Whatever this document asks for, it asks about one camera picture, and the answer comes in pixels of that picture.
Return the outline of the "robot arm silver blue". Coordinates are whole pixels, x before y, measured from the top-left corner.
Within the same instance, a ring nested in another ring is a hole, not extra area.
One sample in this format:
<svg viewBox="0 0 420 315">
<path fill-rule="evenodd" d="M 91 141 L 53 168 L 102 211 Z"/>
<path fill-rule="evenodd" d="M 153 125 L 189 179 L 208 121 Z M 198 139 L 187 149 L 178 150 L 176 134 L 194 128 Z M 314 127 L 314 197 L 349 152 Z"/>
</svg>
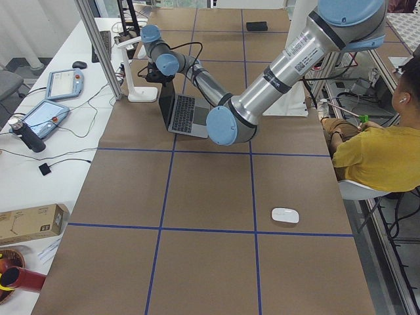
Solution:
<svg viewBox="0 0 420 315">
<path fill-rule="evenodd" d="M 331 52 L 376 49 L 385 39 L 387 1 L 319 1 L 301 33 L 240 96 L 224 90 L 191 56 L 169 49 L 155 25 L 140 36 L 149 61 L 165 76 L 182 73 L 214 106 L 206 117 L 210 139 L 229 146 L 250 141 L 259 118 Z"/>
</svg>

